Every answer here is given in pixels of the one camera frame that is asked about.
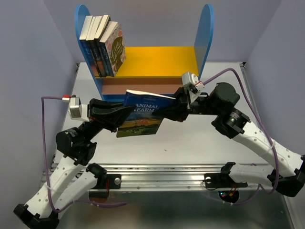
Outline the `blue green landscape book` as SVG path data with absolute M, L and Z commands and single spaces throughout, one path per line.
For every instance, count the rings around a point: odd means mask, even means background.
M 118 128 L 116 137 L 156 134 L 163 118 L 153 115 L 153 112 L 172 105 L 175 100 L 175 98 L 166 95 L 127 90 L 124 106 L 134 105 L 135 108 Z

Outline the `A Tale of Two Cities book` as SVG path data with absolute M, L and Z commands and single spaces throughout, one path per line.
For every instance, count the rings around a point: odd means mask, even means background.
M 107 64 L 105 62 L 104 56 L 102 54 L 102 50 L 100 48 L 100 36 L 102 34 L 102 30 L 103 30 L 103 22 L 102 22 L 102 18 L 103 16 L 97 16 L 95 18 L 96 23 L 96 32 L 95 32 L 95 36 L 94 36 L 94 41 L 96 43 L 96 48 L 98 49 L 99 53 L 96 54 L 97 56 L 97 64 L 99 67 L 99 70 L 101 72 L 101 77 L 106 77 L 107 76 Z

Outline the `Little Women floral book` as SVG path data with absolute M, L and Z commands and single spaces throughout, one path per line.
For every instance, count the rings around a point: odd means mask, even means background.
M 111 25 L 112 32 L 106 44 L 114 71 L 113 77 L 115 77 L 123 62 L 126 60 L 126 52 L 121 24 L 116 21 L 111 21 Z

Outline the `Three Days to See book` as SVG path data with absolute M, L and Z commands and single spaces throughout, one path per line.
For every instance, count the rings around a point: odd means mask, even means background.
M 91 55 L 92 55 L 92 71 L 94 73 L 94 76 L 97 78 L 100 78 L 102 76 L 96 58 L 95 58 L 95 51 L 94 51 L 94 39 L 95 39 L 95 34 L 97 31 L 97 28 L 99 26 L 100 23 L 100 17 L 96 17 L 96 16 L 89 16 L 90 20 L 90 24 L 89 24 L 89 28 L 88 28 L 88 33 L 87 33 L 87 37 L 86 37 L 86 42 L 90 48 L 91 51 Z

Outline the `Nineteen Eighty-Four dark book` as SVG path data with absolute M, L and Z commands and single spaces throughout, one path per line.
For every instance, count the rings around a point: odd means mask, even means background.
M 108 48 L 107 48 L 107 40 L 109 39 L 111 32 L 112 32 L 112 25 L 111 25 L 111 17 L 110 15 L 104 14 L 102 18 L 103 22 L 103 30 L 102 34 L 100 36 L 100 48 L 102 50 L 102 54 L 104 56 L 105 62 L 107 64 L 107 76 L 114 76 L 114 71 L 112 69 L 111 61 L 108 54 Z

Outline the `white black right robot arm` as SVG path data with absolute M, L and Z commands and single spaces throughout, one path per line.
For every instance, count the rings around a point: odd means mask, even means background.
M 235 108 L 240 95 L 229 83 L 218 83 L 210 94 L 201 93 L 192 102 L 192 90 L 180 87 L 174 102 L 154 115 L 183 122 L 188 115 L 214 115 L 212 126 L 222 135 L 252 150 L 267 165 L 243 166 L 228 162 L 219 174 L 211 176 L 209 187 L 223 188 L 237 184 L 273 187 L 284 196 L 295 197 L 305 184 L 305 157 L 267 137 L 250 118 Z

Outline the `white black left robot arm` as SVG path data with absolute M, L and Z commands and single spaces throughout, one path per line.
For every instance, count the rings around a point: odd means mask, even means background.
M 134 105 L 91 99 L 82 104 L 76 96 L 64 95 L 41 97 L 45 100 L 60 100 L 69 104 L 72 120 L 79 120 L 79 127 L 69 128 L 56 135 L 57 150 L 63 156 L 49 174 L 45 166 L 46 182 L 26 203 L 18 204 L 14 214 L 30 229 L 55 229 L 62 214 L 90 188 L 101 188 L 106 183 L 107 171 L 96 163 L 90 163 L 97 143 L 92 139 L 102 130 L 112 133 L 134 111 Z

